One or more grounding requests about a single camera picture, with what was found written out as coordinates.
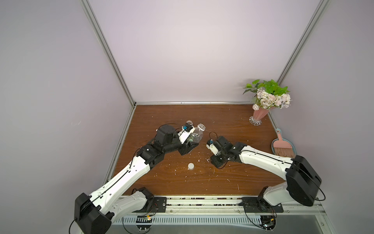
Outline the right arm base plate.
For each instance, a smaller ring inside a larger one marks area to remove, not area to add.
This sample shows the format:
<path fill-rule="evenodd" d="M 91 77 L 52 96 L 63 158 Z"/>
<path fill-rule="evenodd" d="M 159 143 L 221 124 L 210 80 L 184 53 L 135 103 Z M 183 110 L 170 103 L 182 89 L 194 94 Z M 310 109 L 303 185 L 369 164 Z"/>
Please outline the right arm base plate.
<path fill-rule="evenodd" d="M 244 211 L 247 213 L 283 213 L 284 209 L 279 204 L 271 206 L 264 201 L 259 201 L 255 197 L 243 197 L 239 206 L 243 206 Z"/>

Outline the left white bottle cap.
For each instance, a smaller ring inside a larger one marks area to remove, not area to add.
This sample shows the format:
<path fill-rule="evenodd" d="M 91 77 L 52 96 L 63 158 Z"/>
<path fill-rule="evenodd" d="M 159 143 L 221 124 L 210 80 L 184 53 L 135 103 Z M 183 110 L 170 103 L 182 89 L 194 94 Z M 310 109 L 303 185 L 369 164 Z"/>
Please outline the left white bottle cap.
<path fill-rule="evenodd" d="M 195 168 L 195 165 L 193 163 L 188 164 L 188 169 L 193 170 Z"/>

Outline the blue label clear bottle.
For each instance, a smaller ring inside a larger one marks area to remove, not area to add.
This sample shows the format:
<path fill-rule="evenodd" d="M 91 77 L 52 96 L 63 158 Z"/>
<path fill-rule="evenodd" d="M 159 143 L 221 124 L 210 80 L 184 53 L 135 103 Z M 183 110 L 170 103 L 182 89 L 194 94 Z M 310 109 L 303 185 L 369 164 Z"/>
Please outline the blue label clear bottle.
<path fill-rule="evenodd" d="M 202 123 L 198 124 L 197 127 L 195 127 L 193 133 L 191 134 L 189 142 L 199 143 L 203 138 L 205 130 L 206 127 Z"/>

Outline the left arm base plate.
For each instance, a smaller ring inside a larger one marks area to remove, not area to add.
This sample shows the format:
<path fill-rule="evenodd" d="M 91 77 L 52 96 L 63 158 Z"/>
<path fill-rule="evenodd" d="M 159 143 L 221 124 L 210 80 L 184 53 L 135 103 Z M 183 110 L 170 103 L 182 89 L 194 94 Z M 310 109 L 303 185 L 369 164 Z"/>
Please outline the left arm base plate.
<path fill-rule="evenodd" d="M 148 200 L 146 205 L 133 213 L 165 213 L 166 212 L 166 197 L 154 197 L 152 200 Z"/>

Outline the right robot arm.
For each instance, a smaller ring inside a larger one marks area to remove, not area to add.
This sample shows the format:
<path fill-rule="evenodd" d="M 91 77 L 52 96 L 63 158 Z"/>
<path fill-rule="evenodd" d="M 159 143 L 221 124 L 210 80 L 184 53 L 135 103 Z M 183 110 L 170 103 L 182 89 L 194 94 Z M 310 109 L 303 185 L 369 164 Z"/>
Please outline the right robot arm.
<path fill-rule="evenodd" d="M 252 165 L 284 180 L 276 186 L 266 186 L 257 197 L 263 206 L 277 206 L 284 202 L 295 201 L 311 207 L 320 191 L 321 178 L 302 156 L 295 158 L 276 156 L 257 150 L 241 142 L 232 144 L 225 137 L 208 140 L 206 147 L 212 152 L 210 162 L 221 168 L 228 161 Z"/>

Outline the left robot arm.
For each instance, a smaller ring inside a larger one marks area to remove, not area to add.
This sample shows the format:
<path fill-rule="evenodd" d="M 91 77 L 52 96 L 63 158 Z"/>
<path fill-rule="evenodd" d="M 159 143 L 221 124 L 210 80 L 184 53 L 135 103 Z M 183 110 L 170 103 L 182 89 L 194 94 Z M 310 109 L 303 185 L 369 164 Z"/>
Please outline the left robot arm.
<path fill-rule="evenodd" d="M 169 124 L 160 126 L 155 137 L 135 151 L 124 169 L 91 194 L 82 193 L 76 198 L 74 222 L 79 227 L 78 233 L 105 234 L 120 218 L 151 209 L 154 195 L 146 188 L 123 199 L 121 196 L 166 154 L 177 151 L 183 156 L 190 153 L 199 145 L 204 131 L 202 124 L 195 127 L 189 121 L 180 131 Z"/>

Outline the artificial flower bouquet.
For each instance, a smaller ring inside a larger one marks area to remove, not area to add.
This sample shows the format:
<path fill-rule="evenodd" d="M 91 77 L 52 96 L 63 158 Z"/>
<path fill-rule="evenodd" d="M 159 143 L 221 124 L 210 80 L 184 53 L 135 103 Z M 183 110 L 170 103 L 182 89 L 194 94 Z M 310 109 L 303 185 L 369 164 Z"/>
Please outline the artificial flower bouquet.
<path fill-rule="evenodd" d="M 255 80 L 252 83 L 247 83 L 243 87 L 244 92 L 254 93 L 252 109 L 258 111 L 260 109 L 271 110 L 275 108 L 288 108 L 291 104 L 291 96 L 288 87 L 281 87 L 278 82 L 274 80 L 260 81 Z"/>

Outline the pink flower vase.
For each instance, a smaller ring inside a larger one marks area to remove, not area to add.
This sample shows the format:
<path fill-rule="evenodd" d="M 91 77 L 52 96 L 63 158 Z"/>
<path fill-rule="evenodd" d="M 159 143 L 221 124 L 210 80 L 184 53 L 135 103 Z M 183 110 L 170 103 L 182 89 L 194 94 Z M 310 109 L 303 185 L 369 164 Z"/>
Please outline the pink flower vase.
<path fill-rule="evenodd" d="M 268 109 L 260 108 L 255 110 L 253 116 L 249 118 L 249 122 L 254 126 L 260 126 L 262 119 L 269 113 Z"/>

